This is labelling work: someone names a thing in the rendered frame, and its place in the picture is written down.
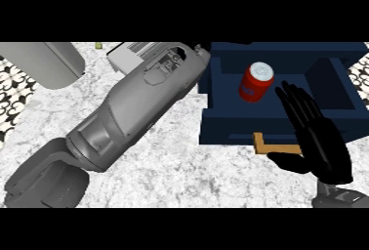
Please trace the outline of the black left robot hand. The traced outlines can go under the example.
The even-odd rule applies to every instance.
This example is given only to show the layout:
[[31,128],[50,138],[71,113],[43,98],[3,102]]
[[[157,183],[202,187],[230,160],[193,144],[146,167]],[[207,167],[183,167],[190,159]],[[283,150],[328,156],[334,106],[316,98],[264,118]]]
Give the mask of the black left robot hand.
[[211,51],[211,42],[183,42],[193,50],[196,48],[205,49],[208,52]]

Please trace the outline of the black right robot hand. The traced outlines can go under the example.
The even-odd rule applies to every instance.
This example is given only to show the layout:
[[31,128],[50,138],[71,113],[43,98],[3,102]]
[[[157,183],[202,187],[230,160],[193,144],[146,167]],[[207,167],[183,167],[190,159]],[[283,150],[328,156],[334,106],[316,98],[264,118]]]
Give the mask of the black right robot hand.
[[267,158],[276,166],[298,174],[311,173],[328,185],[353,182],[351,159],[338,127],[317,107],[307,92],[282,82],[276,87],[283,110],[292,124],[301,154],[269,152]]

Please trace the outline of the navy blue drawer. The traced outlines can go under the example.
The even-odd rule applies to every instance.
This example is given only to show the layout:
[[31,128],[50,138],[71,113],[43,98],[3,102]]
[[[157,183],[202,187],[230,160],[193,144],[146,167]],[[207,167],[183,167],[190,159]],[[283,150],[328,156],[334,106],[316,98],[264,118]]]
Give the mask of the navy blue drawer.
[[[363,111],[368,108],[347,69],[368,53],[369,48],[362,42],[255,42],[249,45],[214,42],[211,62],[199,82],[199,92],[208,96],[205,109],[236,113],[244,109],[278,109],[282,104],[276,87],[286,81],[306,90],[322,112],[325,109]],[[254,62],[272,66],[275,83],[252,104],[242,100],[238,87],[245,68]]]
[[[369,110],[325,109],[344,141],[348,143],[369,136]],[[227,110],[205,109],[201,124],[201,145],[249,146],[254,133],[261,132],[269,145],[295,145],[294,128],[283,108],[251,110],[239,113]]]

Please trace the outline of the red soda can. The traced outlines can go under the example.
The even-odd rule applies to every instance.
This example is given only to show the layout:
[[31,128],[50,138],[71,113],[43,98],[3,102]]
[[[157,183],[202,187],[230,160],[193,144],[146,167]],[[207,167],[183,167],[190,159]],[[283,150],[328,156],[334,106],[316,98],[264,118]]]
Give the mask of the red soda can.
[[273,68],[264,62],[252,62],[245,68],[239,84],[239,96],[248,103],[255,103],[275,83]]

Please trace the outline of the navy blue drawer front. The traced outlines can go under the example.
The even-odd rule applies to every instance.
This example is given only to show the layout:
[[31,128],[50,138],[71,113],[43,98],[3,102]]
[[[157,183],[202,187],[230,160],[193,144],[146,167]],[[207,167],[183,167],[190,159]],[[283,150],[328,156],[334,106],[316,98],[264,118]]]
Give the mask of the navy blue drawer front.
[[[369,110],[325,109],[344,141],[348,143],[369,136]],[[201,145],[249,146],[254,133],[261,132],[269,145],[295,145],[294,128],[283,108],[251,110],[239,113],[227,110],[205,109],[201,124]]]

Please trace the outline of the white box appliance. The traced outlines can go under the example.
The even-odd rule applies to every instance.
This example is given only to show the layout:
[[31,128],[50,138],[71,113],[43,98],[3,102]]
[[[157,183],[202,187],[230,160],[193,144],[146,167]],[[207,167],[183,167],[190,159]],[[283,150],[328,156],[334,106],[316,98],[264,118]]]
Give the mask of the white box appliance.
[[106,54],[114,70],[127,75],[162,45],[164,42],[123,42]]

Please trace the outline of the grey rounded appliance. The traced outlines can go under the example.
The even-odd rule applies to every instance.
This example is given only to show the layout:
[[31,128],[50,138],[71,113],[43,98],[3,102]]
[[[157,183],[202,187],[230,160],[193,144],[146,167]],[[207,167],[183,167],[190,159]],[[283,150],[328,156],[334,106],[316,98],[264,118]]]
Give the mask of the grey rounded appliance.
[[71,42],[0,42],[0,56],[50,90],[68,87],[86,72],[86,61]]

